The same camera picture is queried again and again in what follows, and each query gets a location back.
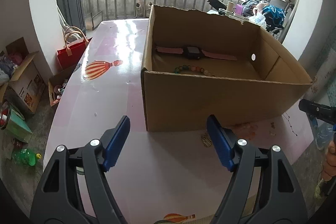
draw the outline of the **human hand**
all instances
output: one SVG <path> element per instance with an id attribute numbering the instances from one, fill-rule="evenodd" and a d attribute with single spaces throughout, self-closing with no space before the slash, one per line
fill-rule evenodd
<path id="1" fill-rule="evenodd" d="M 323 163 L 323 171 L 321 177 L 325 181 L 331 180 L 336 176 L 336 145 L 333 141 L 329 143 L 328 152 L 325 154 L 325 162 Z"/>

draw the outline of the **red tote bag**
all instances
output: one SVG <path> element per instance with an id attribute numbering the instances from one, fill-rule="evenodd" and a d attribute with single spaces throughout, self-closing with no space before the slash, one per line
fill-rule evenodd
<path id="1" fill-rule="evenodd" d="M 78 31 L 72 31 L 67 33 L 70 28 L 76 29 Z M 68 43 L 68 38 L 74 33 L 81 34 L 83 36 L 83 39 L 78 39 L 71 43 Z M 62 69 L 66 69 L 72 65 L 78 64 L 91 39 L 92 38 L 87 39 L 83 34 L 82 30 L 77 27 L 69 27 L 68 29 L 66 29 L 64 33 L 65 48 L 57 51 L 57 58 L 59 60 L 59 63 L 61 64 Z"/>

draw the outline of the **handbag handle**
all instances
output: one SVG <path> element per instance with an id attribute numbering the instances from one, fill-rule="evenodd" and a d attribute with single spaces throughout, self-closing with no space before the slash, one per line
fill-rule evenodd
<path id="1" fill-rule="evenodd" d="M 67 31 L 68 31 L 70 28 L 75 28 L 75 29 L 77 29 L 77 30 L 79 30 L 79 31 L 72 31 L 72 32 L 70 32 L 70 33 L 67 33 Z M 85 41 L 85 47 L 87 47 L 87 45 L 89 44 L 89 41 L 87 40 L 87 38 L 85 37 L 85 35 L 84 35 L 84 33 L 82 32 L 81 29 L 79 29 L 79 28 L 77 28 L 77 27 L 68 27 L 68 28 L 65 30 L 65 32 L 64 32 L 64 42 L 65 42 L 66 52 L 67 52 L 68 56 L 71 56 L 71 55 L 72 55 L 72 52 L 71 52 L 71 49 L 68 47 L 67 42 L 68 42 L 69 37 L 70 37 L 72 34 L 74 34 L 74 33 L 78 33 L 78 34 L 81 34 L 81 35 L 83 36 L 83 39 L 84 39 L 84 41 Z"/>

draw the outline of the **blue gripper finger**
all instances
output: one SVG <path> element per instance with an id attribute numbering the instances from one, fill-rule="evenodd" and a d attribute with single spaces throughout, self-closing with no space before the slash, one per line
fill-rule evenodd
<path id="1" fill-rule="evenodd" d="M 207 120 L 207 131 L 212 140 L 212 143 L 216 149 L 217 155 L 220 162 L 224 167 L 226 167 L 230 172 L 235 168 L 235 164 L 232 160 L 232 148 L 224 129 L 221 127 L 220 123 L 214 115 L 210 115 Z"/>
<path id="2" fill-rule="evenodd" d="M 103 151 L 104 162 L 102 166 L 104 172 L 109 171 L 109 169 L 116 164 L 120 152 L 128 137 L 130 128 L 131 122 L 129 118 L 127 116 L 123 116 L 115 128 L 105 131 L 103 136 L 112 136 L 112 138 Z"/>

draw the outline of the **small cardboard box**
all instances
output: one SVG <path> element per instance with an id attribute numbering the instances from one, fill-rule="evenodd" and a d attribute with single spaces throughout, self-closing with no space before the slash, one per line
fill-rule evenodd
<path id="1" fill-rule="evenodd" d="M 45 83 L 32 62 L 37 52 L 28 52 L 23 37 L 7 45 L 6 50 L 8 54 L 21 53 L 24 60 L 10 81 L 0 87 L 0 100 L 3 102 L 6 98 L 20 111 L 34 114 L 45 89 Z"/>
<path id="2" fill-rule="evenodd" d="M 57 100 L 54 87 L 56 85 L 62 85 L 64 82 L 64 79 L 69 80 L 75 68 L 76 68 L 76 65 L 72 65 L 71 67 L 66 68 L 65 70 L 62 70 L 60 73 L 54 75 L 53 77 L 49 79 L 48 90 L 49 90 L 49 101 L 50 101 L 51 107 L 54 107 L 56 109 L 60 101 L 60 99 Z"/>
<path id="3" fill-rule="evenodd" d="M 156 46 L 194 46 L 237 60 L 189 60 L 160 54 Z M 183 65 L 202 67 L 215 77 L 175 74 Z M 299 62 L 259 26 L 160 6 L 152 7 L 141 82 L 148 131 L 203 129 L 211 114 L 223 126 L 277 117 L 311 85 Z"/>

